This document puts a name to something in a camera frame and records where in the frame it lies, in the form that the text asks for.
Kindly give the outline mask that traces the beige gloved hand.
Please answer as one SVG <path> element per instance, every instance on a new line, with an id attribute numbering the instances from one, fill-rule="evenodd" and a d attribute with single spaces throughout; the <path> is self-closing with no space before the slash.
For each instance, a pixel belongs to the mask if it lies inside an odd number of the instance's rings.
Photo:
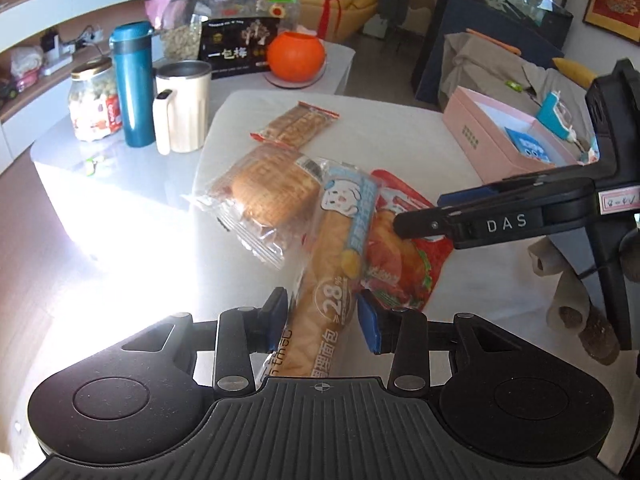
<path id="1" fill-rule="evenodd" d="M 609 366 L 620 355 L 613 327 L 591 302 L 586 286 L 548 237 L 527 248 L 536 275 L 559 275 L 546 321 L 552 330 L 576 336 L 591 359 Z"/>

